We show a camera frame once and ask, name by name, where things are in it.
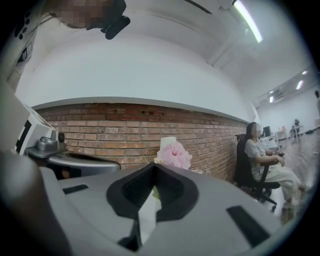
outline woman's leg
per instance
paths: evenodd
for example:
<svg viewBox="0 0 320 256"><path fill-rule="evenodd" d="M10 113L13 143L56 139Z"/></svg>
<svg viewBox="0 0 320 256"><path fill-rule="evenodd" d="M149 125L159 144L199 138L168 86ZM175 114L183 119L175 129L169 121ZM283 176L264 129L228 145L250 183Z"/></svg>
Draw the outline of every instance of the woman's leg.
<svg viewBox="0 0 320 256"><path fill-rule="evenodd" d="M288 167L275 165L267 174L265 182L278 182L282 188L283 196L286 201L291 200L292 196L303 188L301 181L295 173Z"/></svg>

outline office chair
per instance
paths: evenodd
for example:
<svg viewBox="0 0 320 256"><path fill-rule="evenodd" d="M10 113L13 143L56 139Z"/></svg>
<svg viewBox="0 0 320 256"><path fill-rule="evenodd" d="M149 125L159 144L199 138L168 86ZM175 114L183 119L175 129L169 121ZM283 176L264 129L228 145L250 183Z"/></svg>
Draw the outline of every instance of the office chair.
<svg viewBox="0 0 320 256"><path fill-rule="evenodd" d="M237 146L236 146L236 167L234 172L234 181L237 183L239 188L247 187L251 189L252 196L255 197L259 202L268 201L274 206L272 212L275 211L277 203L270 198L271 191L280 187L278 182L265 182L268 174L269 166L276 165L278 161L271 161L261 163L264 166L264 171L261 180L255 180L251 171L251 164L249 157L245 153L245 134L236 135Z"/></svg>

